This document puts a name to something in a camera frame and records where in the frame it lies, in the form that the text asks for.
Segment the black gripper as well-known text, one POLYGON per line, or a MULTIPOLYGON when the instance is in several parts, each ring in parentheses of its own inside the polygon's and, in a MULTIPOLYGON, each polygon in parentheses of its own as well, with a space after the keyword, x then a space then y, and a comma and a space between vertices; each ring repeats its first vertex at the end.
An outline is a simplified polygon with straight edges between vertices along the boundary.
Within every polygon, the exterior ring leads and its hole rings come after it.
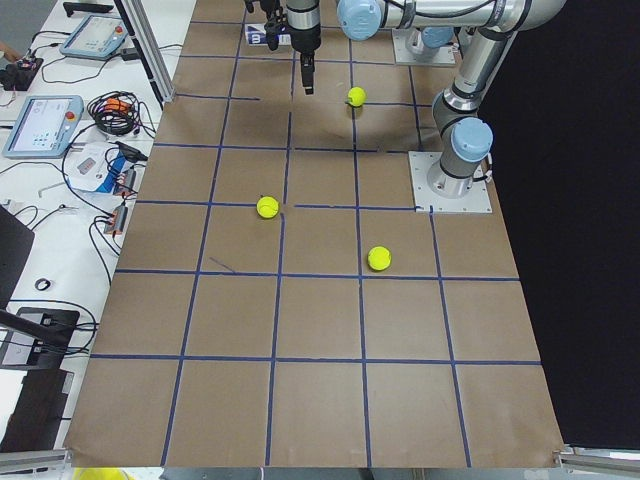
POLYGON ((290 36, 292 47, 300 54, 302 87, 311 94, 311 55, 321 45, 320 8, 290 8, 290 36))
POLYGON ((281 7, 279 0, 244 0, 245 9, 248 13, 255 11, 255 3, 259 4, 260 9, 266 15, 273 15, 281 7))

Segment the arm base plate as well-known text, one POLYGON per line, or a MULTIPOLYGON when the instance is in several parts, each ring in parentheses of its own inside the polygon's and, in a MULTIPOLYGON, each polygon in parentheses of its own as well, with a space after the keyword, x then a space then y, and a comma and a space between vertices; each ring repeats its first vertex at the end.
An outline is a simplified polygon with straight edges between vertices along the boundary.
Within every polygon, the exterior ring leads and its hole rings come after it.
POLYGON ((452 67, 456 61, 452 27, 394 29, 392 40, 397 65, 452 67))
POLYGON ((444 214, 491 214, 487 182, 475 181, 482 174, 478 166, 467 179, 448 176, 440 165, 441 152, 408 153, 415 210, 444 214))

